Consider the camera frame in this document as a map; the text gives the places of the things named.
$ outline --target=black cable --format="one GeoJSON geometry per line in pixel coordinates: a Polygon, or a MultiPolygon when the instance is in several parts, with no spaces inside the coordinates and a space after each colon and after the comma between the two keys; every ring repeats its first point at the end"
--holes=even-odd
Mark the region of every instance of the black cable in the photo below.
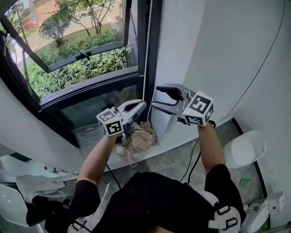
{"type": "Polygon", "coordinates": [[[191,169],[190,173],[189,173],[189,176],[188,176],[188,184],[190,183],[190,178],[191,178],[191,174],[192,174],[192,171],[194,170],[194,168],[196,167],[196,164],[198,163],[198,160],[200,159],[200,156],[201,156],[201,152],[199,152],[199,155],[198,155],[198,158],[196,159],[196,162],[194,163],[194,166],[193,168],[191,169]]]}
{"type": "Polygon", "coordinates": [[[254,203],[256,200],[259,200],[259,199],[265,199],[265,198],[264,198],[264,197],[259,197],[259,198],[256,198],[256,199],[252,200],[252,201],[251,201],[251,203],[250,203],[250,204],[248,204],[248,206],[250,206],[252,203],[254,203]]]}
{"type": "Polygon", "coordinates": [[[187,167],[187,171],[186,171],[186,173],[183,175],[183,177],[182,177],[182,179],[180,180],[180,182],[184,179],[185,175],[188,173],[189,167],[190,167],[190,165],[191,165],[191,159],[192,159],[192,156],[193,156],[193,151],[194,151],[194,148],[195,148],[196,144],[198,143],[198,141],[199,141],[199,139],[197,140],[197,142],[195,143],[195,145],[194,145],[194,147],[193,147],[193,149],[192,149],[191,156],[190,156],[190,161],[189,161],[189,165],[188,165],[188,167],[187,167]]]}
{"type": "Polygon", "coordinates": [[[274,39],[274,41],[273,41],[271,47],[270,47],[270,49],[269,49],[269,51],[268,51],[268,53],[267,53],[267,56],[265,57],[265,59],[264,59],[262,65],[260,66],[258,72],[256,73],[255,77],[254,77],[253,80],[251,81],[251,83],[250,83],[250,85],[248,86],[248,88],[246,89],[246,91],[242,94],[242,96],[240,97],[240,99],[238,100],[238,102],[236,103],[236,105],[231,109],[231,111],[230,111],[230,112],[229,112],[229,113],[228,113],[228,114],[227,114],[223,119],[226,119],[226,118],[228,117],[228,115],[232,112],[232,110],[234,110],[234,108],[237,106],[237,104],[239,103],[239,101],[241,101],[242,97],[245,95],[245,93],[247,92],[247,90],[250,88],[250,86],[252,85],[253,81],[254,81],[254,80],[256,79],[256,77],[258,76],[258,74],[259,74],[261,68],[263,67],[265,61],[267,60],[267,58],[268,58],[268,56],[269,56],[269,53],[271,52],[271,49],[272,49],[272,47],[273,47],[275,41],[277,40],[277,37],[278,37],[279,32],[280,32],[280,29],[281,29],[281,25],[282,25],[282,21],[283,21],[283,17],[284,17],[284,12],[285,12],[285,2],[286,2],[286,0],[284,0],[283,13],[282,13],[282,17],[281,17],[281,22],[280,22],[280,25],[279,25],[279,29],[278,29],[278,31],[277,31],[276,37],[275,37],[275,39],[274,39]]]}
{"type": "Polygon", "coordinates": [[[111,169],[109,168],[108,164],[106,164],[106,167],[108,168],[108,170],[110,171],[111,175],[115,179],[115,181],[116,181],[116,183],[118,185],[119,190],[121,190],[120,184],[119,184],[118,180],[116,179],[115,175],[113,174],[113,172],[111,171],[111,169]]]}

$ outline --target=black t-shirt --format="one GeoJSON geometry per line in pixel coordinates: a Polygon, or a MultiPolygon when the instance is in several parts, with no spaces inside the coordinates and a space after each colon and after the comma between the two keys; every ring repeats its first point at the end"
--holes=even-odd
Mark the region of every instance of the black t-shirt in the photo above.
{"type": "MultiPolygon", "coordinates": [[[[205,191],[220,202],[246,214],[240,194],[226,166],[218,165],[206,176],[205,191]]],[[[100,204],[96,185],[79,181],[70,207],[68,226],[78,217],[91,215],[100,204]]],[[[191,187],[154,172],[136,173],[112,198],[93,232],[147,232],[160,226],[172,232],[217,232],[207,228],[213,207],[191,187]]]]}

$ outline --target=burlap sack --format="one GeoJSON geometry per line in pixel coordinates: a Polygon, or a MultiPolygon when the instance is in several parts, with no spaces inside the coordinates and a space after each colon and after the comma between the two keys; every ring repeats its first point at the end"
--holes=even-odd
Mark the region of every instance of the burlap sack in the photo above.
{"type": "Polygon", "coordinates": [[[141,153],[158,144],[155,131],[149,122],[133,123],[135,132],[127,140],[122,139],[122,146],[132,154],[141,153]]]}

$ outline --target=window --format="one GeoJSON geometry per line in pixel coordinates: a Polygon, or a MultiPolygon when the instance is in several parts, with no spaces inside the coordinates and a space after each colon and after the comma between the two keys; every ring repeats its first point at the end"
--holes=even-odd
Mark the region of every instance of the window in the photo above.
{"type": "MultiPolygon", "coordinates": [[[[104,108],[142,98],[149,3],[4,0],[0,76],[36,117],[79,146],[76,132],[96,123],[95,116],[104,108]]],[[[161,4],[154,1],[152,8],[148,106],[156,73],[161,4]]]]}

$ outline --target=white string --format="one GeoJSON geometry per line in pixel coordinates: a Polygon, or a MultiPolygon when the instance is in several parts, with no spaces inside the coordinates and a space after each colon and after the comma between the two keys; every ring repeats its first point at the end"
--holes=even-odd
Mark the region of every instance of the white string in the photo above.
{"type": "Polygon", "coordinates": [[[153,0],[150,4],[150,14],[149,14],[149,23],[147,29],[147,38],[146,38],[146,48],[145,48],[145,75],[144,75],[144,86],[142,91],[142,101],[145,101],[145,90],[146,90],[146,69],[147,69],[147,55],[149,52],[149,40],[150,40],[150,30],[151,30],[151,9],[153,7],[153,0]]]}
{"type": "MultiPolygon", "coordinates": [[[[147,57],[148,57],[148,52],[149,52],[149,41],[150,41],[150,30],[151,30],[151,11],[152,11],[152,6],[153,6],[153,0],[151,0],[151,3],[150,3],[149,22],[148,22],[148,30],[147,30],[147,38],[146,38],[145,75],[144,75],[144,85],[143,85],[143,91],[142,91],[142,100],[143,101],[145,100],[145,91],[146,91],[146,69],[147,69],[147,57]]],[[[153,101],[154,96],[155,96],[155,91],[156,91],[155,87],[156,87],[156,77],[155,77],[154,92],[153,92],[153,97],[151,99],[151,102],[153,101]]],[[[147,114],[147,121],[149,122],[150,126],[152,128],[154,128],[153,125],[151,124],[151,122],[149,121],[150,111],[151,111],[151,103],[150,103],[150,108],[149,108],[149,111],[148,111],[148,114],[147,114]]]]}

